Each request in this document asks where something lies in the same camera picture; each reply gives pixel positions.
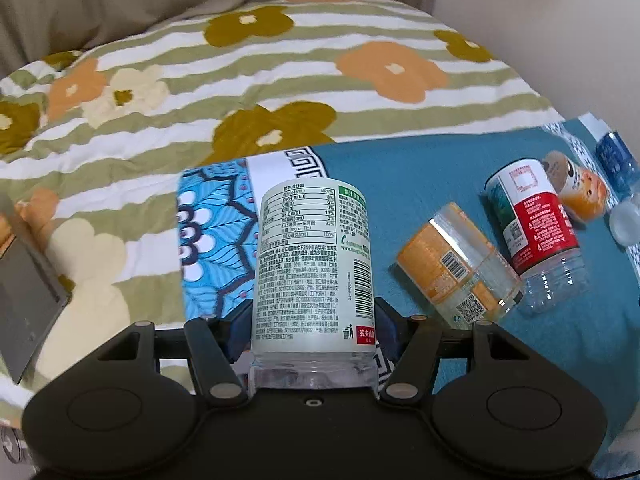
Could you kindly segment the green label clear plastic cup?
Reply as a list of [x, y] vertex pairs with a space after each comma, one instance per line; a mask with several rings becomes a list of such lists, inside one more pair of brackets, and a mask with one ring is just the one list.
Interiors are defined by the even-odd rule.
[[252, 391], [378, 386], [368, 206], [352, 185], [295, 179], [262, 198], [250, 350]]

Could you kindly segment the orange label clear cup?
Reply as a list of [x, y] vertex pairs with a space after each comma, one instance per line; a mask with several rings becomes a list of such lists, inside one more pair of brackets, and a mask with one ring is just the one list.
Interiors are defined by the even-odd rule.
[[434, 214], [396, 262], [451, 327], [497, 322], [524, 298], [523, 282], [454, 202]]

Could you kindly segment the red label clear cup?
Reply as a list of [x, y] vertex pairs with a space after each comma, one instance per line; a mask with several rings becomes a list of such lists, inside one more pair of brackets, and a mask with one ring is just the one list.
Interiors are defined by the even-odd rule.
[[540, 160], [521, 158], [500, 168], [486, 180], [485, 195], [523, 281], [530, 314], [588, 289], [578, 238]]

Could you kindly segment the orange cartoon label cup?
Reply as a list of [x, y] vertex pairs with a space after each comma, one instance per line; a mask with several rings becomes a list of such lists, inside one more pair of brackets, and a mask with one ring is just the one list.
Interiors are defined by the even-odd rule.
[[570, 218], [585, 224], [604, 216], [608, 189], [597, 174], [559, 151], [544, 156], [542, 166]]

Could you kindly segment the clear white blue cup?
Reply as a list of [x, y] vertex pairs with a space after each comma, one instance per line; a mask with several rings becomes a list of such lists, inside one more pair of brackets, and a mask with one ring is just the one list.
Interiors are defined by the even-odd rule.
[[617, 204], [608, 218], [608, 227], [617, 244], [629, 247], [640, 240], [639, 196], [633, 195]]

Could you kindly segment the dark blue label cup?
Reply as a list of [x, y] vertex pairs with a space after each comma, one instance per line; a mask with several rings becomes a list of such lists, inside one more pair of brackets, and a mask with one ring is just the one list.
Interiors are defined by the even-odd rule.
[[620, 197], [631, 196], [639, 189], [639, 163], [616, 131], [598, 141], [596, 155], [608, 182]]

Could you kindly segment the teal patterned mat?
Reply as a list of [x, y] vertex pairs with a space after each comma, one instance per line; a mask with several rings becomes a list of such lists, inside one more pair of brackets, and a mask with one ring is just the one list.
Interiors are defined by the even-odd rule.
[[[262, 196], [300, 177], [355, 185], [369, 206], [373, 285], [399, 313], [430, 305], [396, 266], [400, 248], [446, 203], [456, 203], [504, 247], [484, 194], [486, 179], [523, 157], [560, 151], [596, 169], [596, 145], [581, 119], [512, 132], [400, 136], [273, 153], [233, 155], [183, 171], [177, 222], [186, 318], [220, 318], [254, 288]], [[639, 252], [618, 247], [604, 219], [577, 230], [588, 289], [541, 314], [516, 311], [503, 326], [587, 386], [602, 402], [608, 433], [593, 472], [639, 473]]]

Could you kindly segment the grey laptop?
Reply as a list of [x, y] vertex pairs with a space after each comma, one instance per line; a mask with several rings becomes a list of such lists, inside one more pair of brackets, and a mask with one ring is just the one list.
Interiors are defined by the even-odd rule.
[[1, 218], [10, 228], [8, 246], [1, 252], [1, 356], [17, 384], [70, 301], [70, 293], [6, 194], [1, 196]]

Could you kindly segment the floral striped quilt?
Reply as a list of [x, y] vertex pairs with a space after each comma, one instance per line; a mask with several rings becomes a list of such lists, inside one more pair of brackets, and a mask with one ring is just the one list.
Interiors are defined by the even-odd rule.
[[32, 62], [1, 83], [1, 189], [72, 299], [1, 421], [135, 320], [181, 324], [250, 296], [253, 202], [209, 189], [189, 220], [184, 170], [384, 136], [555, 122], [506, 63], [392, 0], [280, 0]]

